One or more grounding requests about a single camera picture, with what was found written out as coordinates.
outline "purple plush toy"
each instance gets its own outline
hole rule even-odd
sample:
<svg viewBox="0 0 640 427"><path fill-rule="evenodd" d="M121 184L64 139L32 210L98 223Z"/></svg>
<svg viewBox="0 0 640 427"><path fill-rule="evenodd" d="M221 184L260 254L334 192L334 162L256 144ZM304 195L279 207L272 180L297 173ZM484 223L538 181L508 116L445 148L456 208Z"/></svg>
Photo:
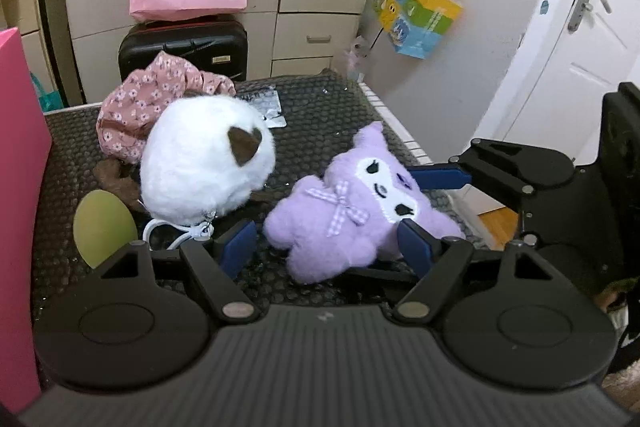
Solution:
<svg viewBox="0 0 640 427"><path fill-rule="evenodd" d="M398 222L413 219L434 237L464 237L386 147L382 123L353 137L354 148L337 155L324 180L306 176L264 222L268 241L290 249L287 267L300 283L329 279L351 266L400 257Z"/></svg>

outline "kuromi plush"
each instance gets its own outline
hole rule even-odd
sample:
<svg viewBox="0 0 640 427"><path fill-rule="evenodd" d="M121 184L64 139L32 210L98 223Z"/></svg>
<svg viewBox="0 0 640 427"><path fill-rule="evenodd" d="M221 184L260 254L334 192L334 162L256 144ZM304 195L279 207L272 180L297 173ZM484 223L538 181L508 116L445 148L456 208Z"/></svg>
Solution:
<svg viewBox="0 0 640 427"><path fill-rule="evenodd" d="M274 166L273 137L249 103L226 95L182 98L149 133L142 202L156 219L197 225L245 204Z"/></svg>
<svg viewBox="0 0 640 427"><path fill-rule="evenodd" d="M407 217L434 237L464 237L388 151L382 129L374 122L358 131L324 179L302 178L267 216L263 232L275 248L290 250L287 267L296 281L329 279L376 256L398 258L396 231Z"/></svg>

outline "brown ear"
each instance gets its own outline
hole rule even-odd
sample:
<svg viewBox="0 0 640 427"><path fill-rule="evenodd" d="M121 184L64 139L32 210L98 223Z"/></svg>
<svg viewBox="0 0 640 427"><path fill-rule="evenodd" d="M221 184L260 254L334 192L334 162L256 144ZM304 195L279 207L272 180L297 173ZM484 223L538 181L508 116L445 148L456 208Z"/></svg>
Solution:
<svg viewBox="0 0 640 427"><path fill-rule="evenodd" d="M256 128L249 134L244 129L230 127L226 135L229 137L229 143L231 144L231 153L234 155L239 167L242 167L254 157L258 147L260 147L260 142L262 142L262 133Z"/></svg>

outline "colorful paper bag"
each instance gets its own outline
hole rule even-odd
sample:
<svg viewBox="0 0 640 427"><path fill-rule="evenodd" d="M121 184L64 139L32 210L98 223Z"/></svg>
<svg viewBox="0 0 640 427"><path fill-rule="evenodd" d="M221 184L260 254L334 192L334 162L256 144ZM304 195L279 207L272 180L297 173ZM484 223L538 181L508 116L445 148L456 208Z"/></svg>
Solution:
<svg viewBox="0 0 640 427"><path fill-rule="evenodd" d="M401 13L386 25L396 52L428 57L462 10L459 0L404 0Z"/></svg>
<svg viewBox="0 0 640 427"><path fill-rule="evenodd" d="M391 25L401 13L402 7L396 0L384 1L378 20L380 21L380 24L382 24L382 28L385 32L388 32L391 29Z"/></svg>

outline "plastic package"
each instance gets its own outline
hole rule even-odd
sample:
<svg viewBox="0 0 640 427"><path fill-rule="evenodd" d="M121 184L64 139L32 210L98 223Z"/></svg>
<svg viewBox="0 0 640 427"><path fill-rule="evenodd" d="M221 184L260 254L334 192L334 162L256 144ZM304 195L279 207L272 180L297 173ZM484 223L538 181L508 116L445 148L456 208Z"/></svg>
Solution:
<svg viewBox="0 0 640 427"><path fill-rule="evenodd" d="M363 36L357 36L348 50L342 50L331 60L331 69L349 80L360 80L367 73L371 45Z"/></svg>

